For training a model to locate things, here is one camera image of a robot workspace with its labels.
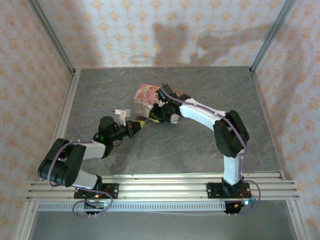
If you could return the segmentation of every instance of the cable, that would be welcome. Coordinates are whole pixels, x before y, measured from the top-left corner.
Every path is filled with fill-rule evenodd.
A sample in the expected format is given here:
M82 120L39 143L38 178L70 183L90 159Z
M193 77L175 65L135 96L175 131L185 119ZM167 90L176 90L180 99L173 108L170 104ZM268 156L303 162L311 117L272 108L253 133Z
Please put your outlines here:
M113 145L114 147L119 147L121 144L122 144L122 142L124 141L124 139L122 138L121 139L121 142L118 144L118 145Z
M234 213L234 214L231 214L229 213L228 215L231 216L238 216L238 215L244 215L244 214L247 214L249 213L250 211L252 211L254 208L256 208L259 204L260 204L260 200L261 200L261 190L260 190L260 187L259 185L255 182L255 181L252 181L252 180L244 180L243 181L244 183L252 183L256 186L257 190L258 190L258 199L256 200L256 204L253 205L251 208L249 208L248 210L244 211L244 212L239 212L239 213Z
M96 193L96 194L104 194L104 195L107 195L109 198L110 198L110 202L109 204L100 212L98 213L94 213L94 216L95 217L98 217L99 215L105 213L111 206L112 206L112 203L114 202L114 199L113 197L110 195L110 193L106 192L106 191L99 191L99 190L93 190L93 189L88 189L88 188L84 188L84 187L79 187L78 189L80 190L83 190L83 191L88 191L88 192L92 192L92 193ZM87 203L87 204L101 204L101 203L105 203L103 201L88 201L88 200L80 200L80 201L77 201L73 206L72 206L72 213L73 215L75 215L77 218L81 218L81 219L84 219L84 218L90 218L91 217L91 214L89 215L78 215L76 214L75 212L75 207L77 204L79 203Z
M106 112L110 112L110 113L114 113L115 110L112 110L112 109L108 109L108 108L92 108L88 111L86 111L79 119L78 121L78 126L77 126L77 129L78 129L78 133L80 134L80 136L86 140L90 140L88 137L84 136L82 133L81 133L81 129L80 129L80 123L83 119L84 116L86 116L87 114L91 113L91 112L94 112L94 111L106 111Z
M47 182L48 182L48 185L49 185L50 187L55 188L55 187L58 187L58 186L59 186L58 184L57 184L57 185L53 185L53 184L51 183L51 174L52 174L52 171L53 171L53 169L54 169L54 166L55 166L55 164L56 164L56 162L57 162L57 160L58 160L58 158L59 158L59 155L63 152L63 150L64 150L66 147L68 147L68 146L70 146L70 145L73 145L73 144L90 144L90 143L92 143L92 140L91 140L91 141L80 141L80 140L78 140L78 141L70 141L70 142L66 143L65 145L63 145L63 146L59 149L59 151L58 151L58 152L56 153L56 155L54 156L54 159L53 159L53 161L52 161L52 163L51 163L51 165L50 165L50 168L49 168L49 171L48 171L48 175L47 175ZM99 213L95 213L95 214L94 214L95 217L97 217L97 216L99 216L100 214L104 213L107 209L109 209L109 208L111 207L111 205L112 205L112 203L113 203L113 197L112 197L108 192L106 192L106 191L93 190L93 189L88 189L88 188L85 188L85 187L80 187L79 189L84 190L84 191L88 191L88 192L92 192L92 193L104 194L104 195L107 195L107 196L111 199L110 203L109 203L102 211L100 211ZM87 204L89 204L89 203L96 203L96 204L98 204L98 203L103 203L103 202L101 202L101 201L80 200L80 201L77 201L77 202L72 206L72 212L73 212L73 214L74 214L76 217L78 217L78 218L89 218L90 215L83 215L83 216L81 216L81 215L78 215L78 214L75 213L75 207L76 207L76 205L79 204L79 203L87 203Z
M98 133L99 133L99 132L96 132L96 133L93 135L93 137L92 137L92 140L93 140L93 141L96 139Z
M84 205L86 205L87 207L92 208L92 209L100 209L100 208L97 208L97 206L93 206L87 202L85 202Z
M186 213L186 212L170 212L170 211L145 211L142 213L152 213L152 214L169 214L169 215L183 215L183 216L212 216L212 215L222 215L224 212L216 211L215 213Z

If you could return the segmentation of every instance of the metal corner post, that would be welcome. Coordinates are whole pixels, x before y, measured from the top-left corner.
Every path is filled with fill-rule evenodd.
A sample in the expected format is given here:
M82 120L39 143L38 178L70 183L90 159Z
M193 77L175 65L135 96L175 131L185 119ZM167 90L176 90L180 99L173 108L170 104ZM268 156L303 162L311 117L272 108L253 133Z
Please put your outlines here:
M264 57L266 56L270 46L276 39L281 27L285 23L289 13L291 12L292 8L294 7L297 0L286 0L278 17L276 18L274 24L272 25L270 32L266 36L264 43L261 46L257 56L255 57L252 66L250 67L250 72L252 75L255 74L256 70L258 69L259 65L263 61Z
M39 22L41 23L45 33L49 37L50 41L52 42L55 50L57 51L58 55L60 56L64 66L68 70L70 74L74 73L74 68L64 50L62 47L60 41L58 40L57 35L55 34L55 31L53 30L52 26L50 25L44 11L42 10L39 2L37 0L27 0L29 3L31 9L33 10L34 14L38 18Z
M65 99L60 111L59 119L56 123L54 133L52 135L51 144L58 138L64 138L67 130L67 124L71 112L71 107L74 102L78 82L81 75L81 69L75 69L71 75L70 84L65 95Z

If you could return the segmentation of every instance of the enclosure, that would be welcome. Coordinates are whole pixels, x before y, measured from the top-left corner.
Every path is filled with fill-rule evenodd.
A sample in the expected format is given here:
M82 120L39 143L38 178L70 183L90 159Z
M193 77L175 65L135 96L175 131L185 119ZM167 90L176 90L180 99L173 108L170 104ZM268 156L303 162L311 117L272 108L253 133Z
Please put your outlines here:
M317 1L16 0L0 11L3 237L320 237ZM128 209L75 218L74 188L53 190L37 176L48 149L79 139L79 128L91 139L101 117L118 119L110 109L138 119L138 88L162 83L239 113L250 135L243 175L260 185L260 205L228 218L224 202L207 204L205 183L221 179L223 157L213 132L185 117L147 120L108 157L83 161L120 184L114 204ZM78 126L90 109L104 110ZM194 209L168 210L181 203Z

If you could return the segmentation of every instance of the patterned wallpaper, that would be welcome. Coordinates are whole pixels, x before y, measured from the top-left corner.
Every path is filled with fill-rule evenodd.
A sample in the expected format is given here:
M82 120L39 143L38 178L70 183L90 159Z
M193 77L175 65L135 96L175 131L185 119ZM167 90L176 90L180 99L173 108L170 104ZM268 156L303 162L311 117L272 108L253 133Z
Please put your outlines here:
M0 25L0 239L10 240L70 76L27 1L1 1Z
M250 66L285 0L40 0L75 68Z
M297 182L320 239L320 6L298 0L257 72L257 86L284 169Z

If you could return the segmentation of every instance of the gray marble surface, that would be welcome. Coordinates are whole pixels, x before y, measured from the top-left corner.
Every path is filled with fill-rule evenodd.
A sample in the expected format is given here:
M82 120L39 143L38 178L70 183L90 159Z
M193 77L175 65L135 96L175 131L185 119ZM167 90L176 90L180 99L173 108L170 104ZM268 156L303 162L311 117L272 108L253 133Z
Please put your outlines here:
M166 83L211 108L237 111L250 140L243 160L243 171L281 170L265 116L245 66L227 67L142 67L82 70L72 105L66 138L79 139L81 115L92 108L132 109L140 84ZM107 111L93 112L83 118L81 130L92 138ZM144 128L126 138L105 159L89 159L82 168L99 175L169 174L223 172L213 132L191 120L178 124L147 121Z

